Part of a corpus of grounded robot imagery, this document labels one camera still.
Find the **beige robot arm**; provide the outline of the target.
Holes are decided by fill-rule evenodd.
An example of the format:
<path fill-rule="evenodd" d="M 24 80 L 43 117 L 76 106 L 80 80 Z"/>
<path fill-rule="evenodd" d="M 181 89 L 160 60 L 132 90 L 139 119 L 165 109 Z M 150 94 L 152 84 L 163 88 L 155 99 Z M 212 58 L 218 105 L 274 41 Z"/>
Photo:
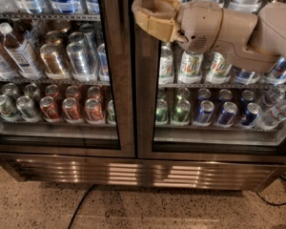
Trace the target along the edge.
<path fill-rule="evenodd" d="M 286 60 L 286 4 L 270 3 L 252 14 L 221 8 L 216 2 L 153 0 L 148 9 L 134 0 L 135 23 L 162 42 L 183 50 L 219 52 L 241 69 L 266 73 Z"/>

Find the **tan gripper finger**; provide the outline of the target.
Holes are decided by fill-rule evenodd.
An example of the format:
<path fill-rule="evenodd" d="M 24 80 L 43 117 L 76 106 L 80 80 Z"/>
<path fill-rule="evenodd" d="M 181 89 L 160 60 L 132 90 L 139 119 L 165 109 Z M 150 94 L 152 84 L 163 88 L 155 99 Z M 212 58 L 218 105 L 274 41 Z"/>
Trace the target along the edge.
<path fill-rule="evenodd" d="M 146 10 L 135 9 L 135 23 L 146 33 L 162 42 L 173 42 L 178 36 L 180 25 L 176 22 L 177 11 L 168 18 L 150 15 Z"/>
<path fill-rule="evenodd" d="M 179 0 L 153 0 L 147 5 L 143 4 L 143 0 L 134 0 L 132 11 L 136 21 L 174 21 L 181 6 L 182 3 Z"/>

